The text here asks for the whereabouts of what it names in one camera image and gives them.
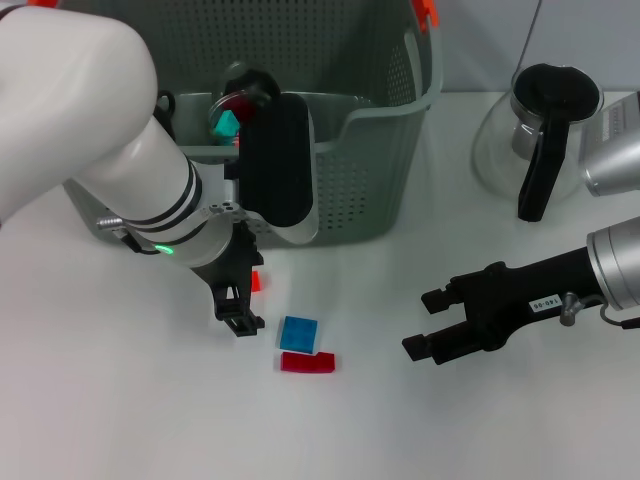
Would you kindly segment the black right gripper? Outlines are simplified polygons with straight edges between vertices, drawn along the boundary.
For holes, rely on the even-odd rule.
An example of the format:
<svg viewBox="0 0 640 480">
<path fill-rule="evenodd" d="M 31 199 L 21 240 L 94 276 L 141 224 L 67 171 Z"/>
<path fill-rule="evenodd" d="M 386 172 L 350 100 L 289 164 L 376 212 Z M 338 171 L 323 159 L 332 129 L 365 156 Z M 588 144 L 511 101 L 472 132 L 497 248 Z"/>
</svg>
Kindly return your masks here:
<svg viewBox="0 0 640 480">
<path fill-rule="evenodd" d="M 560 313 L 558 306 L 542 309 L 533 302 L 566 293 L 580 298 L 602 293 L 586 248 L 518 268 L 496 262 L 424 293 L 421 302 L 430 314 L 462 304 L 466 321 L 405 338 L 402 346 L 412 361 L 431 358 L 437 365 L 480 350 L 498 350 L 516 330 Z"/>
</svg>

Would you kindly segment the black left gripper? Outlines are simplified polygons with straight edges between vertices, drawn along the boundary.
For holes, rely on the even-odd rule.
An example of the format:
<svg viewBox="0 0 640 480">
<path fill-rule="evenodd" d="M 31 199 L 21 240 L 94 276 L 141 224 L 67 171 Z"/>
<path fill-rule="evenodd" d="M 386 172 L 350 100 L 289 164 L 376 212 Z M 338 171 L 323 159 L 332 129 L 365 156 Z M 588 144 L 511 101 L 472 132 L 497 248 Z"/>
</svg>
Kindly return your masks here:
<svg viewBox="0 0 640 480">
<path fill-rule="evenodd" d="M 252 272 L 264 264 L 256 245 L 256 235 L 246 222 L 233 224 L 232 236 L 225 250 L 207 265 L 193 268 L 194 273 L 216 291 L 234 289 L 236 299 L 215 301 L 215 316 L 237 337 L 255 336 L 265 327 L 262 317 L 250 309 Z"/>
</svg>

